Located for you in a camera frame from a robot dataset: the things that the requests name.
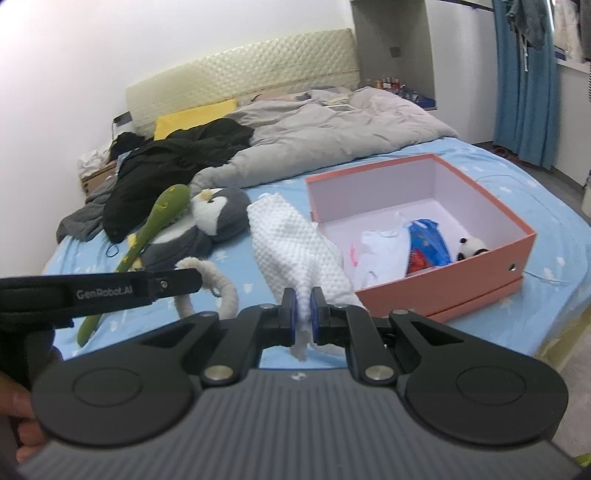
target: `person's hand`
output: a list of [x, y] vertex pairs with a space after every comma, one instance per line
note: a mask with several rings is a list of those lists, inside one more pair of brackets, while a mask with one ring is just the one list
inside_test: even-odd
[[[52, 363], [61, 360], [57, 349], [52, 351]], [[0, 372], [0, 415], [22, 419], [18, 437], [22, 446], [17, 450], [17, 461], [22, 462], [47, 442], [39, 423], [35, 420], [29, 391]]]

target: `metal bolt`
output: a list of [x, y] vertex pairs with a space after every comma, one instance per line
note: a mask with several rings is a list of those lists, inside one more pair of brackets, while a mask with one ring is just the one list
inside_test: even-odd
[[296, 374], [293, 374], [291, 376], [292, 380], [295, 380], [297, 382], [301, 381], [301, 380], [305, 380], [306, 378], [308, 378], [308, 375], [306, 375], [304, 372], [298, 372]]
[[386, 365], [372, 365], [365, 369], [365, 376], [371, 380], [388, 380], [394, 376], [394, 370]]
[[227, 380], [234, 374], [234, 370], [227, 365], [212, 365], [203, 372], [206, 378], [213, 381]]

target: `yellow pillow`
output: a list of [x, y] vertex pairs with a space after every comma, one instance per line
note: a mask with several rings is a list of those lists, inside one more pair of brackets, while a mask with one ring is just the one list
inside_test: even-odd
[[233, 112], [237, 107], [237, 101], [232, 99], [161, 116], [156, 120], [154, 140], [162, 140], [178, 129], [186, 130], [187, 128], [204, 125]]

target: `nightstand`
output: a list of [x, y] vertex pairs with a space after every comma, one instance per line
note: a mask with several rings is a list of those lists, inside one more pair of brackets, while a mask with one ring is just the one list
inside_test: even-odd
[[84, 177], [81, 180], [81, 182], [85, 195], [88, 196], [90, 192], [96, 190], [100, 186], [100, 184], [103, 183], [106, 179], [115, 175], [116, 165], [116, 162], [110, 162], [100, 170], [97, 170], [96, 172], [87, 177]]

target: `black jacket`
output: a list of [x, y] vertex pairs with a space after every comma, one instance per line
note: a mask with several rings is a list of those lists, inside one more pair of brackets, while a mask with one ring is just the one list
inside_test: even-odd
[[103, 227], [113, 243], [142, 223], [156, 199], [168, 187], [188, 184], [206, 167], [227, 163], [248, 148], [253, 129], [220, 118], [206, 125], [177, 130], [133, 151], [121, 165], [119, 177], [103, 212]]

